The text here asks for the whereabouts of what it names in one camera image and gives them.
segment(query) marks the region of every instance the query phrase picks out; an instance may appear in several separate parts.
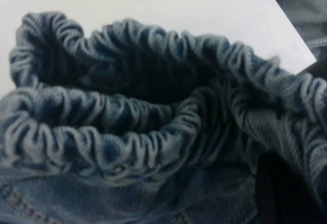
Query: gathered fabric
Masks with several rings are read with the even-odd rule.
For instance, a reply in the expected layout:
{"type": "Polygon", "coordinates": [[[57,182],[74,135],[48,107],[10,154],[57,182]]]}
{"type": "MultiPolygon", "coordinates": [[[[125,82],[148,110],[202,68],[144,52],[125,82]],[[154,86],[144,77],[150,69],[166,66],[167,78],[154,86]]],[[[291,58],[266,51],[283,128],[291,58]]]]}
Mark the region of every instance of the gathered fabric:
{"type": "Polygon", "coordinates": [[[16,41],[0,179],[27,219],[13,192],[40,223],[256,223],[267,151],[327,211],[324,80],[240,42],[132,19],[85,38],[62,13],[28,14],[16,41]]]}

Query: stitching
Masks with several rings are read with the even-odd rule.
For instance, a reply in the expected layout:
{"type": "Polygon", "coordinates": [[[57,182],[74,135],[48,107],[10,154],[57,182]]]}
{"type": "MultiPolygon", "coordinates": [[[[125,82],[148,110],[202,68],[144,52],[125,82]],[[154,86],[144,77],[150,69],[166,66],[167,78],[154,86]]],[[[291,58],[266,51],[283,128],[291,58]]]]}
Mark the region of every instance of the stitching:
{"type": "Polygon", "coordinates": [[[10,185],[6,184],[1,187],[1,192],[7,203],[16,208],[19,212],[39,224],[60,224],[58,221],[51,217],[46,216],[34,210],[27,201],[10,185]]]}

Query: white table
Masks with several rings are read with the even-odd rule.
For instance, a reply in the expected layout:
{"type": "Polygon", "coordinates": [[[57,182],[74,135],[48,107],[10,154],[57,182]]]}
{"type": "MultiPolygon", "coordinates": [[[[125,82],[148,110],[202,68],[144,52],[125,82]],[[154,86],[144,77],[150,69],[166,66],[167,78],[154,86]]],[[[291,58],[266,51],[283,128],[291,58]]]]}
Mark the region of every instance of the white table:
{"type": "Polygon", "coordinates": [[[261,57],[279,56],[293,73],[316,61],[275,0],[0,0],[0,97],[14,88],[8,54],[21,18],[42,11],[65,12],[86,35],[125,17],[167,30],[224,35],[261,57]]]}

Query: jeans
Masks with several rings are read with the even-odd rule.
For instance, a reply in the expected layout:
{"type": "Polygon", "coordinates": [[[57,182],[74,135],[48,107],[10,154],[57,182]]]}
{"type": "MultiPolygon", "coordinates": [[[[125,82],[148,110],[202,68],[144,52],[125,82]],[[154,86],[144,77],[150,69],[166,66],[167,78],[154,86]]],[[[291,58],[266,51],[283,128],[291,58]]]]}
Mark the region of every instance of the jeans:
{"type": "Polygon", "coordinates": [[[326,82],[251,47],[114,22],[89,39],[28,14],[0,101],[0,220],[258,223],[259,156],[274,151],[326,211],[326,82]]]}

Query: gray fabric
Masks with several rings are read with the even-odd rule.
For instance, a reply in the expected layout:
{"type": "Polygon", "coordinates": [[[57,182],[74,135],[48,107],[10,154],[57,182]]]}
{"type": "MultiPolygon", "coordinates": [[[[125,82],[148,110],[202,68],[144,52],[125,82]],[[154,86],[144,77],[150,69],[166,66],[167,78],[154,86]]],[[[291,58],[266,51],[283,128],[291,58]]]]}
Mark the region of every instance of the gray fabric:
{"type": "Polygon", "coordinates": [[[317,60],[327,59],[327,0],[278,0],[317,60]]]}

